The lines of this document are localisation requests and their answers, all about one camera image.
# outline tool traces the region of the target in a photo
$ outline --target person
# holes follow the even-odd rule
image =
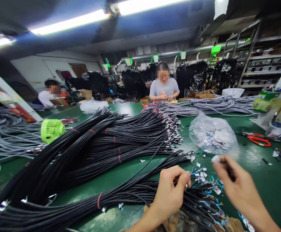
[[[44,106],[54,106],[50,99],[55,99],[61,95],[60,83],[56,80],[45,81],[45,90],[38,94],[38,99]]]
[[[213,168],[224,183],[226,195],[235,208],[251,223],[257,232],[281,232],[267,212],[250,174],[230,156],[220,156],[223,162],[213,163]],[[232,182],[225,164],[233,169],[236,181]],[[175,177],[179,177],[176,186]],[[191,173],[179,166],[164,169],[160,173],[160,182],[149,211],[128,232],[149,232],[157,228],[180,209],[186,185],[191,187]]]
[[[157,80],[154,80],[150,87],[151,100],[175,100],[180,91],[174,78],[169,77],[168,65],[165,62],[157,64]]]

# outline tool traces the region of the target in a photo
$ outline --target pipe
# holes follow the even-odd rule
[[[238,45],[242,45],[246,43],[246,39],[242,39],[238,41]],[[227,43],[227,47],[232,47],[235,46],[236,41],[232,40],[232,41],[228,41]],[[226,43],[218,43],[216,44],[216,46],[221,46],[221,48],[224,49]],[[205,45],[205,46],[200,46],[200,47],[194,47],[194,48],[188,48],[186,49],[186,54],[194,54],[194,53],[198,53],[198,52],[208,52],[211,51],[211,49],[214,47],[214,45]],[[165,58],[165,57],[172,57],[172,56],[176,56],[180,53],[179,50],[175,50],[175,51],[171,51],[171,52],[164,52],[161,53],[160,55]],[[132,58],[133,61],[141,61],[141,60],[149,60],[152,58],[154,54],[144,54],[144,55],[138,55],[138,56],[134,56]],[[125,62],[125,59],[127,59],[128,57],[124,57],[121,58],[122,62]]]
[[[201,53],[201,52],[197,53],[197,55],[196,55],[196,61],[197,61],[197,62],[199,61],[198,56],[199,56],[200,53]]]
[[[177,58],[178,58],[178,55],[176,55],[175,57],[175,60],[173,61],[173,68],[175,69],[177,67]]]

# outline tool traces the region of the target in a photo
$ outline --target white wall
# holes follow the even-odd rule
[[[56,70],[69,71],[73,77],[76,77],[69,63],[83,63],[88,71],[101,72],[97,63],[99,57],[70,51],[53,51],[12,60],[11,63],[37,92],[41,92],[45,89],[44,82],[48,78],[62,81]]]

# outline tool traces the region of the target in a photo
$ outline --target clear plastic bag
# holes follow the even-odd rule
[[[108,107],[108,102],[107,101],[85,101],[80,104],[80,109],[83,111],[85,114],[94,114],[97,112],[98,109],[103,109],[104,107]]]
[[[239,150],[236,135],[228,122],[203,112],[191,122],[189,134],[191,140],[208,153],[226,155]]]

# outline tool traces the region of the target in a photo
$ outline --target green container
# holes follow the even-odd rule
[[[280,93],[281,92],[268,92],[262,90],[253,103],[252,109],[262,113],[268,112],[271,109],[274,100],[280,95]]]

